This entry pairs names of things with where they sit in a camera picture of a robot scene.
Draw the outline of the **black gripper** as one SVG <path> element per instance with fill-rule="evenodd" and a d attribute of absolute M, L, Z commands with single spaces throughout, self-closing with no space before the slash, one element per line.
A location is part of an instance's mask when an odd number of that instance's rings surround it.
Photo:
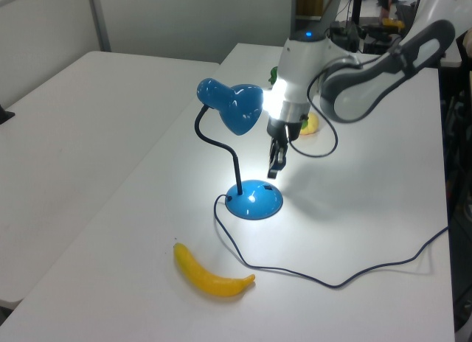
<path fill-rule="evenodd" d="M 277 173 L 285 167 L 288 141 L 297 140 L 301 129 L 302 122 L 285 122 L 269 117 L 266 130 L 272 139 L 269 152 L 268 178 L 275 179 Z"/>

